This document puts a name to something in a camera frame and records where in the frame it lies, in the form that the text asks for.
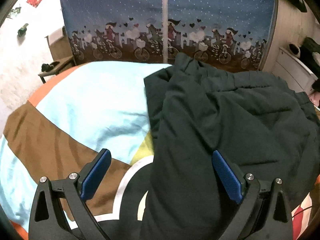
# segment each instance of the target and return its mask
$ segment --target bed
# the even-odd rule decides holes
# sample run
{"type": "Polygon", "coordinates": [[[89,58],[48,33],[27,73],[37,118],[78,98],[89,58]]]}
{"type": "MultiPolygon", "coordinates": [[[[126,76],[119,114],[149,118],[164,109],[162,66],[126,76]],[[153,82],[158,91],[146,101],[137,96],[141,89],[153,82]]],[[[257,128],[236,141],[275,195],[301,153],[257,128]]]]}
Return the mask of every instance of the bed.
{"type": "MultiPolygon", "coordinates": [[[[0,203],[20,231],[27,235],[42,176],[55,180],[79,172],[106,147],[113,158],[108,180],[87,205],[97,221],[119,220],[125,202],[128,210],[138,206],[130,216],[142,220],[145,196],[131,199],[124,192],[138,171],[148,176],[153,161],[143,78],[167,66],[116,61],[76,66],[49,80],[9,116],[0,140],[0,203]]],[[[318,211],[319,185],[292,211],[297,236],[318,211]]],[[[77,228],[68,205],[62,205],[71,228],[77,228]]]]}
{"type": "MultiPolygon", "coordinates": [[[[167,55],[166,60],[163,55],[152,55],[156,49],[148,50],[143,57],[135,52],[143,54],[142,41],[148,41],[151,25],[162,32],[162,3],[113,0],[118,5],[112,5],[109,0],[87,1],[61,0],[70,45],[79,65],[53,77],[14,111],[0,139],[0,204],[24,239],[28,239],[30,209],[39,179],[63,179],[79,172],[102,148],[111,151],[113,161],[106,174],[108,180],[103,179],[94,199],[87,202],[90,211],[97,221],[119,220],[126,215],[142,220],[146,196],[132,199],[126,189],[133,179],[148,177],[153,162],[143,79],[168,67],[174,57],[167,55]],[[135,10],[127,13],[130,7],[135,10]],[[103,35],[111,35],[116,49],[103,47],[103,35]],[[121,213],[122,203],[130,214],[121,213]]],[[[241,67],[243,52],[259,51],[262,56],[274,0],[240,1],[243,3],[168,0],[168,19],[174,29],[171,46],[195,57],[196,52],[203,51],[201,42],[204,47],[212,46],[222,35],[230,37],[226,30],[231,28],[235,41],[228,51],[231,60],[221,63],[208,52],[206,61],[231,72],[256,69],[253,65],[241,67]],[[202,11],[194,9],[201,8],[198,3],[205,4],[202,11]],[[182,4],[188,8],[186,14],[182,4]]],[[[292,211],[296,237],[318,211],[319,182],[292,211]]],[[[70,227],[77,228],[67,203],[62,205],[70,227]]]]}

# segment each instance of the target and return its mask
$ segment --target metal screw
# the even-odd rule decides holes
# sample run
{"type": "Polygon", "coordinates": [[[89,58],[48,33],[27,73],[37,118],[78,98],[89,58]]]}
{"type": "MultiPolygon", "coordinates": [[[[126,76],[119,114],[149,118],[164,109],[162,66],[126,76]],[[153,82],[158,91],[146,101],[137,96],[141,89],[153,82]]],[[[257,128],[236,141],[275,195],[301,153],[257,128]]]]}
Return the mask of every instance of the metal screw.
{"type": "Polygon", "coordinates": [[[69,179],[75,179],[76,177],[78,177],[78,174],[76,174],[75,172],[69,175],[69,179]]]}
{"type": "Polygon", "coordinates": [[[251,173],[248,173],[248,174],[246,175],[246,178],[247,178],[248,180],[253,180],[253,179],[254,179],[254,175],[251,174],[251,173]]]}
{"type": "Polygon", "coordinates": [[[41,182],[41,183],[44,183],[44,182],[46,182],[46,181],[47,181],[47,177],[45,177],[45,176],[41,177],[41,179],[40,179],[40,182],[41,182]]]}
{"type": "Polygon", "coordinates": [[[276,179],[276,183],[282,184],[282,179],[276,179]]]}

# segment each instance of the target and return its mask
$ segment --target dark green jacket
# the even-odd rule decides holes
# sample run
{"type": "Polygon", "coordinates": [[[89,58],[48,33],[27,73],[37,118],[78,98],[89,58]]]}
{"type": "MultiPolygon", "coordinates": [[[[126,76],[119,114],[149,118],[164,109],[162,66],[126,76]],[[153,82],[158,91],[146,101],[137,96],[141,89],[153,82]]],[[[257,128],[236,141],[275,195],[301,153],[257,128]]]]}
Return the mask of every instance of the dark green jacket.
{"type": "Polygon", "coordinates": [[[296,208],[319,170],[320,122],[306,93],[269,73],[229,73],[178,54],[145,78],[155,155],[141,239],[216,239],[236,210],[215,174],[219,150],[244,173],[283,180],[296,208]]]}

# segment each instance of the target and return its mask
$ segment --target orange fabric stripe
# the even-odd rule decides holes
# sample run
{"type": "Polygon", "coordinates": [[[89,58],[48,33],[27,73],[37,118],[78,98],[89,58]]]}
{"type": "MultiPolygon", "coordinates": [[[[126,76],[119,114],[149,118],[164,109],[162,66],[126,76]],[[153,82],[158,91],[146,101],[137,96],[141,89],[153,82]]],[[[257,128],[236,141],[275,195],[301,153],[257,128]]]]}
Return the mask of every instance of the orange fabric stripe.
{"type": "Polygon", "coordinates": [[[320,175],[318,176],[315,185],[318,184],[318,183],[320,183],[320,175]]]}
{"type": "Polygon", "coordinates": [[[10,221],[13,227],[17,230],[18,234],[23,238],[23,240],[28,240],[28,233],[23,229],[22,226],[16,224],[15,222],[10,221]]]}
{"type": "Polygon", "coordinates": [[[36,107],[39,102],[52,90],[52,88],[58,84],[61,80],[63,80],[64,78],[66,78],[68,75],[70,75],[73,71],[75,71],[77,68],[83,66],[79,65],[79,66],[75,66],[72,68],[69,68],[63,72],[61,72],[60,74],[54,76],[52,79],[50,79],[48,82],[44,83],[41,87],[39,87],[33,94],[32,96],[29,98],[29,102],[36,107]]]}

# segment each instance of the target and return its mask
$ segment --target bicycle wheel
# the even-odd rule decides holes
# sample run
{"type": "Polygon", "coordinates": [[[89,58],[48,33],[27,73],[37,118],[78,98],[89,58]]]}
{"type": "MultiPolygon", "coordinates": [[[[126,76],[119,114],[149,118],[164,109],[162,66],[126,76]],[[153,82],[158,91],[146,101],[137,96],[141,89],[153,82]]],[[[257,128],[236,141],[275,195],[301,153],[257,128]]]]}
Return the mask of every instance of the bicycle wheel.
{"type": "Polygon", "coordinates": [[[178,53],[179,51],[176,48],[168,48],[168,59],[175,59],[178,53]]]}
{"type": "Polygon", "coordinates": [[[195,60],[206,62],[208,60],[208,54],[205,51],[198,50],[194,55],[195,60]]]}
{"type": "Polygon", "coordinates": [[[119,50],[118,48],[114,47],[113,49],[111,49],[111,51],[110,51],[110,54],[111,54],[112,57],[121,58],[121,56],[122,56],[121,50],[119,50]]]}
{"type": "Polygon", "coordinates": [[[84,59],[84,54],[83,54],[83,52],[81,50],[79,50],[79,52],[78,52],[78,59],[79,60],[83,60],[84,59]]]}
{"type": "Polygon", "coordinates": [[[100,51],[98,51],[97,49],[94,49],[93,50],[93,56],[96,58],[96,59],[102,59],[103,58],[103,55],[100,51]]]}
{"type": "Polygon", "coordinates": [[[149,59],[149,52],[145,48],[137,48],[134,51],[134,55],[140,61],[147,61],[149,59]]]}
{"type": "Polygon", "coordinates": [[[231,55],[229,53],[221,53],[219,55],[219,61],[222,64],[227,64],[230,62],[230,60],[231,60],[231,55]]]}
{"type": "Polygon", "coordinates": [[[241,63],[240,63],[241,68],[246,69],[249,63],[250,63],[249,59],[244,58],[243,60],[241,60],[241,63]]]}
{"type": "Polygon", "coordinates": [[[253,66],[254,66],[255,68],[259,68],[259,65],[260,65],[260,62],[253,64],[253,66]]]}

